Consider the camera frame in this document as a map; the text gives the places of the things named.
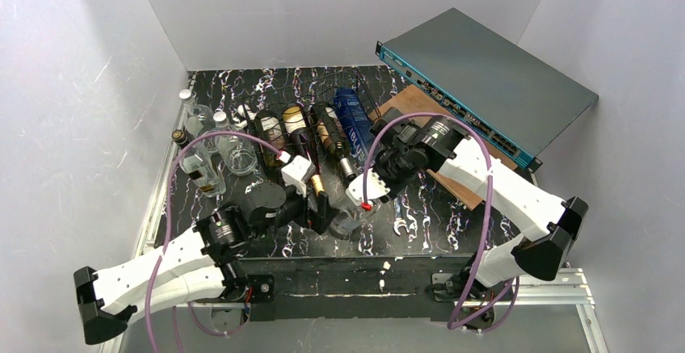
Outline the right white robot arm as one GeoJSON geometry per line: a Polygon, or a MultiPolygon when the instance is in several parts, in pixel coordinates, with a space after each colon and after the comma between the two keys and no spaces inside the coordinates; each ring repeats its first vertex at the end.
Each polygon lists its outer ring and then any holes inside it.
{"type": "Polygon", "coordinates": [[[520,275],[556,278],[578,239],[588,204],[567,200],[528,182],[489,154],[477,133],[453,116],[428,112],[418,126],[415,114],[391,107],[371,128],[370,157],[349,191],[361,203],[393,198],[419,170],[433,170],[485,201],[484,222],[496,209],[518,228],[518,235],[491,249],[480,246],[469,278],[482,288],[520,275]]]}

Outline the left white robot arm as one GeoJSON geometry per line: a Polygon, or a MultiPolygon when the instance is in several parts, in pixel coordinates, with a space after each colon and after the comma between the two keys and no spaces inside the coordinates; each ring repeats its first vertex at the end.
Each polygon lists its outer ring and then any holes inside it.
{"type": "Polygon", "coordinates": [[[77,269],[74,287],[86,344],[109,341],[159,310],[250,289],[250,277],[236,263],[252,241],[291,223],[322,234],[337,213],[326,192],[312,206],[294,186],[260,183],[165,246],[114,267],[77,269]]]}

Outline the clear bottle brown neck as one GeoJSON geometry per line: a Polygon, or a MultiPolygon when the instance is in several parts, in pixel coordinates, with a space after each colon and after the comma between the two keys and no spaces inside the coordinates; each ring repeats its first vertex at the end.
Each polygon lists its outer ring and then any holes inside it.
{"type": "Polygon", "coordinates": [[[336,238],[350,237],[365,221],[376,215],[380,204],[371,200],[369,205],[367,210],[362,204],[357,205],[346,196],[340,197],[333,203],[337,213],[333,216],[328,231],[336,238]]]}

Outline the dark wine bottle gold cap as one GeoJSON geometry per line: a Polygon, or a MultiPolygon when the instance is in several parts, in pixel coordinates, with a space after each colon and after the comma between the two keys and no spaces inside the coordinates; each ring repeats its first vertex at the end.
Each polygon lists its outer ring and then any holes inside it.
{"type": "Polygon", "coordinates": [[[316,196],[319,196],[326,189],[321,180],[321,167],[318,160],[316,141],[302,108],[300,106],[287,108],[283,113],[283,121],[295,153],[309,159],[314,166],[310,182],[316,196]]]}

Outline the clear bottle dark label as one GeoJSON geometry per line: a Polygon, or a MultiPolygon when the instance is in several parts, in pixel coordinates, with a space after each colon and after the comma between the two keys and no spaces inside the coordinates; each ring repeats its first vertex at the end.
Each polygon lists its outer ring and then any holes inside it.
{"type": "MultiPolygon", "coordinates": [[[[213,115],[216,131],[240,132],[241,129],[229,122],[224,111],[213,115]]],[[[250,140],[233,135],[214,137],[214,145],[231,174],[243,176],[251,173],[257,166],[256,153],[250,140]]]]}

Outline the dark wine bottle silver cap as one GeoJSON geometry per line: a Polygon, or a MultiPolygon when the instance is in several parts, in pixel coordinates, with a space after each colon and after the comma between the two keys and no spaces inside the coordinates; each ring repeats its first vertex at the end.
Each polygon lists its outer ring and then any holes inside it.
{"type": "MultiPolygon", "coordinates": [[[[288,143],[284,135],[283,123],[273,111],[267,109],[259,111],[255,116],[254,123],[260,139],[270,143],[279,151],[286,149],[288,143]]],[[[278,159],[278,155],[268,148],[262,148],[262,158],[266,170],[272,174],[283,165],[278,159]]]]}

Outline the clear bottle gold label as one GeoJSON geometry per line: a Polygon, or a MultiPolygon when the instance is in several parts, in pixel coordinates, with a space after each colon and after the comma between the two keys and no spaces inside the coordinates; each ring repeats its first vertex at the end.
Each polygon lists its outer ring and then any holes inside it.
{"type": "Polygon", "coordinates": [[[193,145],[180,159],[183,172],[207,197],[217,197],[226,191],[223,175],[201,141],[193,145]]]}

